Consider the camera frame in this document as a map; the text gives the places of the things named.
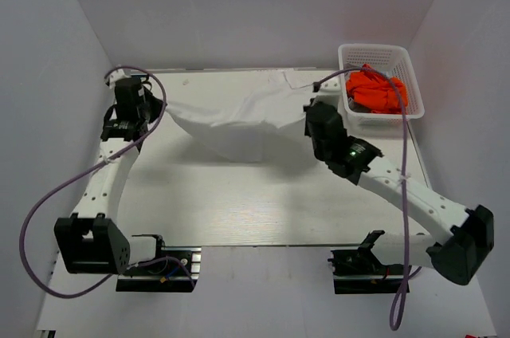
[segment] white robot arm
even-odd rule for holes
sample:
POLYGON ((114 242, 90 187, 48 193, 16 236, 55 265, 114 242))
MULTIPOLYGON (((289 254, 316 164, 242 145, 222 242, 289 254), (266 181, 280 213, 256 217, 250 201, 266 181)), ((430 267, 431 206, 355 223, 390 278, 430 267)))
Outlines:
MULTIPOLYGON (((305 135, 312 138, 316 158, 336 175, 400 208, 400 170, 377 147, 347 135, 337 111, 339 84, 323 84, 316 91, 305 107, 305 135)), ((483 206, 470 210, 411 178, 406 185, 408 215, 430 233, 410 236, 410 264, 434 268, 450 281, 467 285, 493 248, 492 212, 483 206)), ((379 230, 356 250, 333 250, 331 261, 337 275, 353 274, 353 268, 356 273, 356 266, 361 268, 358 273, 372 274, 377 268, 402 264, 403 250, 402 235, 379 230)))

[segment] black mounting bracket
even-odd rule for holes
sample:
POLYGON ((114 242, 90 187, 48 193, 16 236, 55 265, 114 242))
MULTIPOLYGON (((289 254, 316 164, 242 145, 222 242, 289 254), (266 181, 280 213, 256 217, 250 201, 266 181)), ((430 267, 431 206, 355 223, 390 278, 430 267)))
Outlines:
POLYGON ((110 218, 59 218, 53 228, 69 273, 121 274, 129 264, 129 242, 110 218))

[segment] black bracket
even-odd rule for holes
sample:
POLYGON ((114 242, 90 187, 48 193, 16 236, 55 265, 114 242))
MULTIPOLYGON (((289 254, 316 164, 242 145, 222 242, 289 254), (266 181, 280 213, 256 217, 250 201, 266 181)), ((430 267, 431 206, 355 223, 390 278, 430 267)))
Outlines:
POLYGON ((123 273, 129 264, 129 242, 110 218, 59 218, 53 228, 69 273, 123 273))
POLYGON ((482 205, 469 214, 462 226, 453 226, 453 236, 443 245, 427 249, 433 267, 448 280, 467 285, 494 247, 494 215, 482 205))

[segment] wooden surface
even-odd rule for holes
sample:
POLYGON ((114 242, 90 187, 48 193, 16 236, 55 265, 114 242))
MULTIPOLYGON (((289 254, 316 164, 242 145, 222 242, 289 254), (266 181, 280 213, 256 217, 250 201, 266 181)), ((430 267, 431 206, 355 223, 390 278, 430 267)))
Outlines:
MULTIPOLYGON (((278 73, 162 73, 159 78, 172 100, 227 108, 278 73)), ((298 72, 295 78, 312 83, 329 73, 298 72)), ((367 140, 400 164, 401 137, 367 140)), ((161 234, 177 246, 338 244, 360 242, 374 229, 402 232, 398 209, 334 176, 312 156, 309 138, 303 136, 303 145, 271 136, 262 163, 231 163, 165 116, 131 169, 119 227, 125 234, 161 234)), ((423 182, 411 140, 407 161, 408 172, 423 182)), ((418 231, 411 222, 411 232, 418 231)))

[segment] wire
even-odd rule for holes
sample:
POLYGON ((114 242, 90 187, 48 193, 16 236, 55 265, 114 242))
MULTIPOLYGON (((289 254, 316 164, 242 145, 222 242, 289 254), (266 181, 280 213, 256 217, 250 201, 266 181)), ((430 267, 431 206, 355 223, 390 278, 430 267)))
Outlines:
MULTIPOLYGON (((395 91, 398 103, 400 105, 400 109, 402 111, 402 167, 400 169, 401 171, 401 185, 402 185, 402 215, 403 215, 403 221, 404 221, 404 268, 403 268, 403 276, 402 281, 400 283, 400 286, 398 287, 398 290, 395 294, 395 297, 393 299, 393 302, 391 303, 391 309, 390 309, 390 328, 393 331, 398 330, 400 327, 400 324, 402 323, 402 318, 404 316, 404 306, 406 305, 406 296, 407 296, 407 285, 409 283, 410 274, 409 274, 409 252, 410 252, 410 235, 409 235, 409 218, 408 218, 408 210, 407 210, 407 180, 406 180, 406 167, 407 167, 407 118, 406 118, 406 106, 404 105, 404 101, 402 99, 402 96, 400 95, 400 92, 397 88, 397 86, 394 84, 394 82, 387 77, 384 73, 380 73, 379 71, 376 71, 375 69, 369 69, 366 67, 352 67, 348 69, 341 69, 339 71, 336 71, 335 73, 332 73, 331 75, 328 75, 324 79, 315 82, 313 85, 315 88, 319 88, 325 81, 329 81, 333 77, 337 77, 338 75, 341 75, 343 73, 349 73, 351 71, 368 71, 371 73, 377 73, 384 79, 390 83, 391 88, 395 91), (398 305, 398 312, 397 317, 395 319, 395 310, 398 305)), ((418 271, 413 273, 413 277, 418 274, 418 271)))
POLYGON ((177 273, 177 270, 179 270, 179 267, 177 267, 177 268, 175 268, 174 270, 172 270, 171 272, 169 272, 169 273, 165 276, 165 278, 166 278, 166 279, 168 279, 168 278, 172 277, 174 274, 176 274, 176 273, 177 273))
POLYGON ((151 260, 151 261, 140 262, 138 264, 130 265, 128 268, 130 269, 130 268, 132 268, 134 266, 138 266, 139 268, 143 268, 144 266, 149 266, 149 265, 155 264, 157 262, 162 262, 162 261, 172 261, 172 262, 175 262, 178 265, 178 267, 180 267, 182 269, 182 271, 186 274, 186 277, 188 277, 190 279, 191 286, 193 286, 193 288, 194 288, 194 279, 191 276, 190 271, 187 269, 187 267, 180 260, 178 260, 175 257, 169 257, 169 256, 160 257, 160 258, 156 258, 156 259, 151 260))
POLYGON ((421 266, 416 268, 416 270, 409 275, 409 279, 412 280, 413 278, 415 278, 422 271, 422 269, 423 268, 421 266))
POLYGON ((109 156, 108 159, 103 160, 100 163, 94 165, 93 167, 90 167, 89 169, 87 169, 87 170, 81 172, 80 174, 72 177, 71 179, 69 179, 65 183, 62 183, 61 185, 59 185, 58 187, 52 189, 50 192, 48 192, 46 195, 44 195, 39 201, 37 201, 35 203, 35 205, 32 207, 30 212, 26 215, 25 221, 23 221, 22 229, 21 229, 20 234, 19 234, 19 255, 20 255, 20 258, 22 260, 22 264, 23 264, 23 267, 25 268, 25 271, 27 272, 29 277, 32 279, 32 281, 35 283, 35 285, 37 285, 40 289, 44 290, 46 293, 48 293, 48 294, 50 294, 50 295, 52 295, 54 297, 57 297, 57 298, 72 299, 72 298, 78 298, 78 297, 84 296, 85 294, 90 293, 94 289, 96 289, 99 286, 101 286, 112 275, 111 274, 107 275, 106 277, 102 278, 99 282, 97 282, 96 284, 91 286, 90 288, 88 288, 86 290, 82 290, 82 291, 80 291, 78 293, 63 294, 63 293, 59 293, 59 292, 57 292, 55 290, 52 290, 49 286, 47 286, 44 282, 42 282, 37 277, 36 273, 33 271, 32 267, 30 266, 30 263, 28 262, 28 259, 26 257, 25 239, 26 239, 26 231, 28 230, 30 220, 35 215, 37 210, 41 207, 41 205, 44 204, 46 202, 46 200, 48 200, 49 198, 54 196, 56 193, 58 193, 59 191, 61 191, 64 188, 68 187, 72 183, 75 183, 79 179, 82 179, 85 176, 90 175, 92 172, 97 171, 97 170, 103 168, 108 163, 109 160, 117 159, 118 157, 120 157, 121 155, 126 153, 127 151, 131 150, 132 148, 134 148, 137 145, 139 145, 140 143, 142 143, 159 126, 159 123, 161 123, 161 119, 163 118, 163 115, 165 113, 165 107, 167 106, 167 92, 165 91, 165 88, 163 87, 163 84, 161 83, 161 81, 154 74, 149 73, 145 69, 139 69, 138 67, 133 67, 133 66, 130 66, 130 65, 120 65, 118 67, 115 67, 114 69, 110 69, 106 73, 104 78, 107 79, 110 76, 111 73, 113 73, 114 71, 116 71, 118 69, 130 69, 130 70, 140 71, 141 73, 145 73, 149 77, 154 79, 154 81, 161 88, 161 93, 162 93, 162 96, 163 96, 163 106, 161 107, 161 112, 159 113, 159 116, 156 119, 156 121, 154 123, 154 126, 147 133, 145 133, 142 137, 140 137, 136 141, 130 143, 126 147, 120 149, 119 151, 117 151, 113 155, 109 156))

